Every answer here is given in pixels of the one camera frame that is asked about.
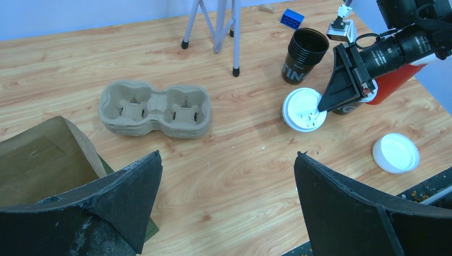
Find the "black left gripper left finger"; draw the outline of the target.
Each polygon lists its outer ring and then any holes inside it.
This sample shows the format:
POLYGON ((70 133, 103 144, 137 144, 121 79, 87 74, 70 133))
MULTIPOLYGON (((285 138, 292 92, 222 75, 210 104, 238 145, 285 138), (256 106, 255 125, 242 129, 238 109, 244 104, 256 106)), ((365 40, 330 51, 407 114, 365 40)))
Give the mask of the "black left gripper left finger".
POLYGON ((35 204, 1 208, 1 255, 142 253, 163 166, 154 151, 35 204))

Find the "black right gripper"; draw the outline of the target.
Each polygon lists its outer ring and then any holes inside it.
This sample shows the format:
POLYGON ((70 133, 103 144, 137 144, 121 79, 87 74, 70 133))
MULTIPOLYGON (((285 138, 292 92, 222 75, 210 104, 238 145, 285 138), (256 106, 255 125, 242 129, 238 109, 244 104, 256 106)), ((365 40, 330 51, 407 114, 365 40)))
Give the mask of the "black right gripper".
POLYGON ((355 44, 340 44, 333 48, 333 72, 318 104, 318 110, 331 111, 347 103, 364 99, 376 92, 355 44))

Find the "brown coffee cup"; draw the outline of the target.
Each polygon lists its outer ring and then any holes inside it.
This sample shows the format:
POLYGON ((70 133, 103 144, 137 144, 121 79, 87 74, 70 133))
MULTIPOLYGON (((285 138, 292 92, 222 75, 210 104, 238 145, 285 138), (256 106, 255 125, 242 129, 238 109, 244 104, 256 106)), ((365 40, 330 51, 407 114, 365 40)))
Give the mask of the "brown coffee cup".
POLYGON ((339 108, 334 109, 332 112, 338 115, 347 115, 354 110, 356 110, 358 107, 360 107, 363 104, 363 102, 357 101, 348 103, 347 105, 343 105, 339 108))
POLYGON ((290 127, 291 129, 293 128, 292 120, 289 117, 288 110, 287 110, 287 108, 284 105, 282 105, 280 107, 280 118, 288 127, 290 127))

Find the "green paper bag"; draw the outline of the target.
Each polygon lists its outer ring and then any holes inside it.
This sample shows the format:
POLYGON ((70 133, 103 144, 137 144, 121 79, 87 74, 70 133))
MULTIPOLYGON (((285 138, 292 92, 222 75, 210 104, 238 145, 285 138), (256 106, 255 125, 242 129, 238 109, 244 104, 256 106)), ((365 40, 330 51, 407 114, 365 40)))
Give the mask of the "green paper bag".
POLYGON ((1 143, 1 208, 35 204, 107 175, 90 139, 53 117, 1 143))

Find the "white single cup lid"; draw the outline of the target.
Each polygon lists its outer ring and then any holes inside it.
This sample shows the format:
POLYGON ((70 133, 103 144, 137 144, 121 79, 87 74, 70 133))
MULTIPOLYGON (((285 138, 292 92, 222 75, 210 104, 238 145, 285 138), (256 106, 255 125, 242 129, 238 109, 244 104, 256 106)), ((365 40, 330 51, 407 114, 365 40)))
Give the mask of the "white single cup lid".
POLYGON ((369 103, 375 99, 375 97, 377 95, 377 91, 378 91, 378 85, 374 79, 372 80, 372 82, 373 82, 375 88, 365 98, 361 99, 359 102, 369 103))

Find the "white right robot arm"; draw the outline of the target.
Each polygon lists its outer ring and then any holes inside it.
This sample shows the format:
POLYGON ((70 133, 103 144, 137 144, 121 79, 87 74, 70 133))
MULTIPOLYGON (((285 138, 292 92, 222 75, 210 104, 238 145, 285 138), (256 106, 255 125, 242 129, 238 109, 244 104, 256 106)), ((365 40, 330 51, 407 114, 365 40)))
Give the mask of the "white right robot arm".
POLYGON ((385 74, 435 54, 451 55, 451 5, 449 1, 377 1, 388 31, 373 45, 341 43, 333 48, 334 69, 318 110, 331 111, 367 97, 380 86, 385 74))

